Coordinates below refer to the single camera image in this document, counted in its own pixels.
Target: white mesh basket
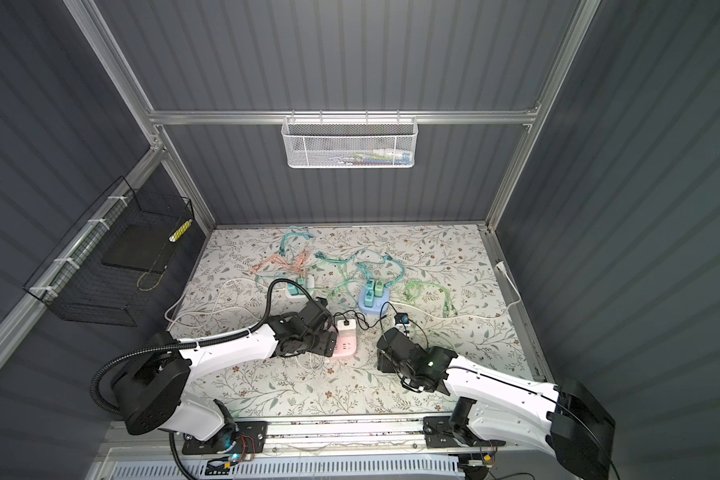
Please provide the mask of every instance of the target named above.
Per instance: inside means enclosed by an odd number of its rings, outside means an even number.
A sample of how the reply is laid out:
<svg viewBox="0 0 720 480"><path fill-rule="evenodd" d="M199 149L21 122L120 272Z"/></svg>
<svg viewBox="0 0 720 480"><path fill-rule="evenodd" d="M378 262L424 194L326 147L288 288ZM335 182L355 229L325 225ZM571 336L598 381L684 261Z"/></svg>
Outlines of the white mesh basket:
<svg viewBox="0 0 720 480"><path fill-rule="evenodd" d="M288 166L293 168L410 168L417 136L415 119L386 124L282 122Z"/></svg>

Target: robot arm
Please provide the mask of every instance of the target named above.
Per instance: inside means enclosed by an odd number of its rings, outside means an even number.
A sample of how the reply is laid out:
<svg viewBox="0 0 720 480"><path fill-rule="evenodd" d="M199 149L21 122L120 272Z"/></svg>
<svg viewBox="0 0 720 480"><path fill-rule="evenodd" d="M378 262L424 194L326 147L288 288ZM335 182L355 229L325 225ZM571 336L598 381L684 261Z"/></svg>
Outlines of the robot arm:
<svg viewBox="0 0 720 480"><path fill-rule="evenodd" d="M448 423L462 445L529 446L584 480L607 480L615 422L580 383L519 379L453 350L424 350L395 328L376 347L378 369L397 373L405 389L458 398Z"/></svg>
<svg viewBox="0 0 720 480"><path fill-rule="evenodd" d="M328 329L332 316L327 302L306 298L307 304L301 311L265 314L264 320L244 330L179 340L168 332L160 332L147 347L102 367L91 383L91 395L97 404L121 415L132 435L155 428L168 429L208 441L213 451L223 452L230 446L235 431L231 415L221 402L209 402L186 392L186 384L249 360L304 352L332 356L337 333ZM127 363L110 383L115 407L101 397L99 382L107 370L125 360Z"/></svg>

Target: black wire basket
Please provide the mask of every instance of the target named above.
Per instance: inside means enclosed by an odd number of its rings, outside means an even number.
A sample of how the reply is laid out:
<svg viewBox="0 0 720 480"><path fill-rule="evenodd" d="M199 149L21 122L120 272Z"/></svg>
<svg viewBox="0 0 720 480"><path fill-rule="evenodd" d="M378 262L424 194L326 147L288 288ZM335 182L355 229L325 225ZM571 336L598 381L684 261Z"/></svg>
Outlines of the black wire basket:
<svg viewBox="0 0 720 480"><path fill-rule="evenodd" d="M62 320L136 326L193 221L185 197L128 190L54 260L60 268L47 285L38 287L35 272L24 289Z"/></svg>

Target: patterned table surface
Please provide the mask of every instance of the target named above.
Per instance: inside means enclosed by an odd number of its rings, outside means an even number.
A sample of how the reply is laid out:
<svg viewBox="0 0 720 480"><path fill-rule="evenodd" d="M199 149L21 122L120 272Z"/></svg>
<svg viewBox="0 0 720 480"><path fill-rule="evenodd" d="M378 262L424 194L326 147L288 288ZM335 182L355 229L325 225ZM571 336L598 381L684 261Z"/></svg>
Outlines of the patterned table surface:
<svg viewBox="0 0 720 480"><path fill-rule="evenodd" d="M405 277L392 288L392 299L406 301L405 283L410 280L436 283L450 290L459 316L438 320L408 309L411 318L428 334L431 346L453 349L481 365L530 379L528 364L520 348L509 316L504 312L494 272L489 265L482 240L475 225L442 226L367 226L311 228L312 239L297 237L289 243L295 253L304 246L314 254L347 258L357 250L372 249L390 254L405 266ZM232 280L253 278L251 266L277 253L282 228L216 230L211 235L202 259L186 289L180 313L218 311L228 306L244 306L256 315L263 314L266 285ZM360 254L361 260L378 262L378 256ZM312 255L308 264L315 266L316 285L333 287L342 281L336 266L326 264ZM348 264L348 274L362 280L355 264ZM389 281L399 270L387 263L376 269L376 278ZM352 285L357 297L360 285ZM425 287L414 304L426 312L443 316L444 295L437 288ZM346 293L328 303L331 312L347 310L355 300ZM276 292L272 312L295 308L299 303ZM478 319L470 316L491 317ZM369 316L373 324L376 316ZM170 328L174 337L197 337L234 330L253 324L248 312L233 309L214 315L187 314ZM392 322L384 320L384 328ZM413 341L425 344L419 330L410 328ZM378 327L358 329L358 350L347 360L317 360L314 371L311 355L297 359L268 359L245 362L209 374L189 388L205 398L222 400L235 417L260 416L324 416L363 413L449 412L456 398L440 393L414 393L400 387L395 374L376 370L375 343Z"/></svg>

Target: gray wall panel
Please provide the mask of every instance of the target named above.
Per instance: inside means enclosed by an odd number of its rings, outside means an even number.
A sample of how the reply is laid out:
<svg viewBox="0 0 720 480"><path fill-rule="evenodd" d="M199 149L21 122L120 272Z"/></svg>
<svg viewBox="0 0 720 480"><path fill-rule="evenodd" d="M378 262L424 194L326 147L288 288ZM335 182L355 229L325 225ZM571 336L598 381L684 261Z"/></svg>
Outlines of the gray wall panel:
<svg viewBox="0 0 720 480"><path fill-rule="evenodd" d="M143 188L176 194L162 167ZM85 475L114 419L90 399L90 378L106 361L165 329L163 312L181 295L204 239L196 226L182 236L145 314L152 321L124 327L65 322L50 312L40 318L0 370L0 478Z"/></svg>
<svg viewBox="0 0 720 480"><path fill-rule="evenodd" d="M161 110L532 108L575 6L99 2Z"/></svg>
<svg viewBox="0 0 720 480"><path fill-rule="evenodd" d="M0 321L147 143L66 8L0 2Z"/></svg>
<svg viewBox="0 0 720 480"><path fill-rule="evenodd" d="M148 144L62 2L0 2L0 322L22 284ZM144 188L175 193L163 168ZM87 384L165 328L203 235L196 226L137 328L46 312L0 370L0 478L82 478L111 420Z"/></svg>
<svg viewBox="0 0 720 480"><path fill-rule="evenodd" d="M520 125L420 127L416 165L288 167L277 126L170 126L219 224L482 220Z"/></svg>
<svg viewBox="0 0 720 480"><path fill-rule="evenodd" d="M498 235L623 478L720 478L720 1L601 6Z"/></svg>

